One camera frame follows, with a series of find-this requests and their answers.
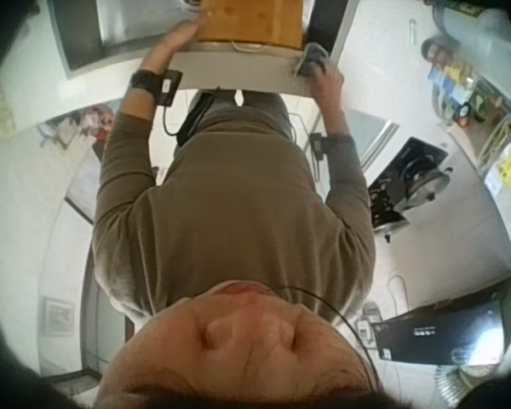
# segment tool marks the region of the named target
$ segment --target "dark hair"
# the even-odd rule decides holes
[[[399,403],[383,392],[369,394],[353,394],[351,389],[337,390],[326,396],[309,400],[286,402],[244,402],[239,400],[217,399],[204,395],[189,395],[173,392],[163,388],[145,389],[140,392],[146,399],[137,406],[140,409],[177,408],[190,409],[335,409],[335,408],[387,408],[406,409],[411,405]],[[114,407],[113,400],[97,402],[94,409]]]

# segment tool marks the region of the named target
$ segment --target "stainless steel sink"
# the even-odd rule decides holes
[[[141,50],[197,12],[198,0],[48,0],[66,73]],[[333,50],[348,0],[303,0],[305,42]]]

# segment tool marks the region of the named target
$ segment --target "nose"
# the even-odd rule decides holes
[[[209,349],[293,349],[295,328],[286,320],[260,306],[244,306],[232,314],[213,321],[206,330]]]

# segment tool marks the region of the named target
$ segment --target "wooden cutting board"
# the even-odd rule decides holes
[[[302,0],[201,0],[211,12],[198,41],[302,47]]]

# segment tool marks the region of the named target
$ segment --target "sleeve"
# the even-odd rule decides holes
[[[148,146],[151,131],[151,122],[118,113],[106,142],[96,200],[95,278],[112,305],[129,317],[148,310],[141,305],[146,299],[146,279],[132,265],[129,231],[136,228],[131,216],[136,200],[155,186]]]
[[[367,182],[351,136],[335,135],[340,141],[326,153],[330,172],[330,192],[325,203],[341,220],[343,233],[339,244],[347,271],[357,276],[351,308],[367,296],[375,267],[375,236],[371,223]]]

